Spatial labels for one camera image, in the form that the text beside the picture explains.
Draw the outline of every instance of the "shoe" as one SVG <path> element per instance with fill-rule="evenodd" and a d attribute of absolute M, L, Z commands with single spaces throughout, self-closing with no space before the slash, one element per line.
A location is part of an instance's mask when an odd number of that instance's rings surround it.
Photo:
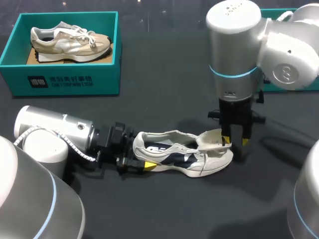
<path fill-rule="evenodd" d="M 39 62 L 90 62 L 110 53 L 108 36 L 60 22 L 52 29 L 31 29 L 31 43 Z"/>
<path fill-rule="evenodd" d="M 221 129 L 200 136 L 178 130 L 140 132 L 133 142 L 135 157 L 148 162 L 149 171 L 173 169 L 189 177 L 202 177 L 225 168 L 233 158 L 230 147 L 222 140 Z"/>

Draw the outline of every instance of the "teal shoe box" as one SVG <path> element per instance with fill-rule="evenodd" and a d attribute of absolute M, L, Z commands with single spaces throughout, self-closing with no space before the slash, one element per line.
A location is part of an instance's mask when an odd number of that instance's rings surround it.
<path fill-rule="evenodd" d="M 295 11 L 296 8 L 279 8 L 279 9 L 261 9 L 262 16 L 271 19 L 277 19 L 281 14 L 283 14 L 286 11 Z M 265 84 L 264 85 L 264 91 L 265 92 L 285 92 L 285 90 L 273 85 L 273 84 Z M 305 89 L 300 89 L 300 91 L 319 91 L 319 78 L 316 78 L 316 80 Z"/>
<path fill-rule="evenodd" d="M 61 21 L 109 36 L 112 62 L 27 65 L 31 28 L 49 29 Z M 0 58 L 0 72 L 14 96 L 116 95 L 120 90 L 121 55 L 117 12 L 23 13 Z"/>

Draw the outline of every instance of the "shoe sole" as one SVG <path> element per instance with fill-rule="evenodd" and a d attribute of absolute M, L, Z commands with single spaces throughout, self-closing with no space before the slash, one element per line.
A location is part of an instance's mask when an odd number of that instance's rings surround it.
<path fill-rule="evenodd" d="M 215 168 L 213 170 L 208 170 L 208 171 L 203 171 L 201 174 L 200 174 L 200 171 L 193 171 L 193 170 L 189 170 L 186 168 L 180 168 L 180 167 L 168 166 L 168 165 L 157 165 L 154 169 L 150 170 L 150 172 L 163 172 L 163 171 L 167 171 L 167 170 L 177 170 L 179 172 L 186 174 L 188 177 L 197 178 L 197 177 L 204 177 L 204 176 L 216 173 L 216 172 L 224 169 L 225 167 L 227 167 L 230 164 L 230 162 L 228 162 L 227 164 L 225 164 L 219 168 Z"/>
<path fill-rule="evenodd" d="M 88 63 L 88 62 L 102 59 L 102 58 L 110 55 L 111 52 L 112 52 L 112 49 L 109 47 L 108 49 L 106 49 L 100 53 L 90 55 L 90 56 L 75 56 L 75 55 L 63 54 L 63 53 L 45 54 L 45 53 L 38 53 L 38 52 L 35 52 L 35 56 L 36 56 L 38 62 L 40 62 L 40 63 L 55 62 L 55 61 L 61 61 L 61 60 L 72 61 L 75 63 Z"/>

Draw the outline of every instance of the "robotic arm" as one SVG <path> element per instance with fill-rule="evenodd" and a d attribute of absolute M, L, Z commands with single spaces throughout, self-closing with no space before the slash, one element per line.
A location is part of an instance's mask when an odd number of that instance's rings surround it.
<path fill-rule="evenodd" d="M 310 85 L 319 73 L 319 4 L 300 7 L 288 21 L 262 18 L 260 8 L 249 0 L 225 0 L 206 16 L 222 135 L 232 141 L 230 125 L 243 127 L 242 144 L 251 137 L 254 94 L 263 103 L 263 74 L 285 90 Z"/>

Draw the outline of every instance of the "screw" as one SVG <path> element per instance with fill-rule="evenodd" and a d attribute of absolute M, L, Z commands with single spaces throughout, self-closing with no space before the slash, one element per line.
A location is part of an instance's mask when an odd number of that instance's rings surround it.
<path fill-rule="evenodd" d="M 83 130 L 83 129 L 84 129 L 84 125 L 79 124 L 79 125 L 78 125 L 78 129 L 79 129 L 79 130 Z"/>

